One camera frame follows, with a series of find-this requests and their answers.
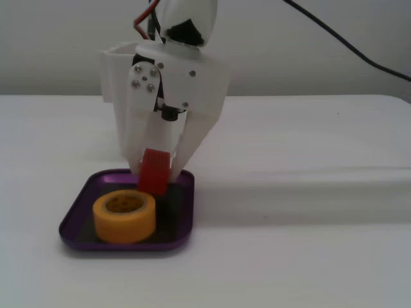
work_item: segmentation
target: gray background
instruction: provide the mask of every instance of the gray background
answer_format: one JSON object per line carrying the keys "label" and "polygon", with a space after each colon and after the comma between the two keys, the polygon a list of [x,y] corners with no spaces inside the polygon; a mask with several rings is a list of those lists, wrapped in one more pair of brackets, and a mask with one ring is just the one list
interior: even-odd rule
{"label": "gray background", "polygon": [[[410,0],[299,0],[374,61],[411,75]],[[2,0],[1,94],[100,94],[97,50],[139,39],[138,0]],[[219,0],[204,51],[234,69],[229,95],[388,94],[381,73],[281,0]]]}

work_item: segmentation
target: masking tape roll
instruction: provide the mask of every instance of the masking tape roll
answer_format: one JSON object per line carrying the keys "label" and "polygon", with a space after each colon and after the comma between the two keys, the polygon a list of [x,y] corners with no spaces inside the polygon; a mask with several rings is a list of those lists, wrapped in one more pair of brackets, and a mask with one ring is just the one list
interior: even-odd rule
{"label": "masking tape roll", "polygon": [[97,236],[112,244],[130,244],[155,231],[155,200],[135,190],[114,191],[92,207]]}

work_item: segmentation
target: white tabletop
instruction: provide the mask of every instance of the white tabletop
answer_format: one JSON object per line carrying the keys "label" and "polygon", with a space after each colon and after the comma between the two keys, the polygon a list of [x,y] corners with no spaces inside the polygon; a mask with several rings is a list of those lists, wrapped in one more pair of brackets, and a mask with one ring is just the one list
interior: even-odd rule
{"label": "white tabletop", "polygon": [[[300,126],[287,124],[295,114]],[[91,174],[127,167],[112,105],[98,96],[0,97],[0,305],[408,308],[411,210],[391,184],[409,187],[410,119],[411,106],[386,96],[227,98],[186,168],[196,176],[189,243],[160,254],[77,253],[59,238],[61,220]],[[270,192],[294,186],[314,209],[319,194],[306,185],[330,182],[382,187],[372,190],[373,201],[386,198],[377,209],[395,203],[399,215],[373,219],[368,206],[359,221],[306,219],[289,196],[270,211]],[[402,199],[388,198],[391,190]],[[333,198],[322,206],[336,209]]]}

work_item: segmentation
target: metal screw head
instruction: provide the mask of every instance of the metal screw head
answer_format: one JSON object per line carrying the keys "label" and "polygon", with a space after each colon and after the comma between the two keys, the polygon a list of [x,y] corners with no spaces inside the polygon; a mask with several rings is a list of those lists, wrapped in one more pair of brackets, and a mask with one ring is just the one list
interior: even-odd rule
{"label": "metal screw head", "polygon": [[137,73],[141,73],[141,72],[143,71],[143,68],[142,68],[140,65],[136,65],[136,66],[134,67],[134,70],[135,70]]}
{"label": "metal screw head", "polygon": [[155,87],[152,84],[147,85],[147,91],[153,93],[155,91]]}
{"label": "metal screw head", "polygon": [[150,76],[151,77],[157,77],[157,70],[156,69],[150,69]]}
{"label": "metal screw head", "polygon": [[137,89],[137,88],[140,87],[140,83],[139,83],[138,80],[133,80],[133,81],[131,81],[131,86],[132,86],[133,88]]}

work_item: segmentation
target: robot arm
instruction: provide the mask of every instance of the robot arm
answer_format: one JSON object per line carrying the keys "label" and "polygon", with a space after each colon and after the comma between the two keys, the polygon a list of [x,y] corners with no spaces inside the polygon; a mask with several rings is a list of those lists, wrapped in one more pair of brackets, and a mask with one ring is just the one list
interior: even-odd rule
{"label": "robot arm", "polygon": [[216,17],[217,0],[168,0],[162,35],[166,43],[146,40],[136,47],[128,72],[125,155],[134,174],[145,151],[145,139],[167,148],[170,122],[186,117],[172,154],[174,180],[220,117],[229,68],[201,53]]}

